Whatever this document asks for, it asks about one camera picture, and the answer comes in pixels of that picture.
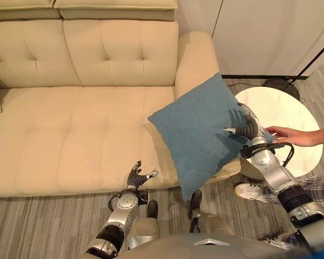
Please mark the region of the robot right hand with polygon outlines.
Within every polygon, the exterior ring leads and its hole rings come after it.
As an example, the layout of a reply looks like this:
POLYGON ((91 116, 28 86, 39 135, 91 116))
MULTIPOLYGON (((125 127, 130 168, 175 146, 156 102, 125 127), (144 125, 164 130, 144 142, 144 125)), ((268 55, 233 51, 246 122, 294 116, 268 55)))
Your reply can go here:
POLYGON ((222 130, 229 134, 239 135, 249 139, 252 144, 267 144, 266 133, 255 113, 243 103, 237 103, 244 112, 246 124, 240 128, 226 127, 222 130))

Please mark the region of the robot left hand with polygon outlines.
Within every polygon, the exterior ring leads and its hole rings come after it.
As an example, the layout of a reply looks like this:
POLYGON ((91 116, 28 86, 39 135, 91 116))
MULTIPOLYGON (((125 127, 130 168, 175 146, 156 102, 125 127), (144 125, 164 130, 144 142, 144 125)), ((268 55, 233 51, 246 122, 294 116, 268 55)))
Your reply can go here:
POLYGON ((150 172, 148 174, 144 174, 144 175, 141 175, 140 172, 141 172, 141 160, 137 161, 133 165, 133 167, 128 175, 127 184, 126 184, 127 189, 138 190, 138 188, 140 186, 142 186, 146 181, 158 176, 158 174, 159 174, 159 171, 156 169, 154 169, 152 172, 150 172))

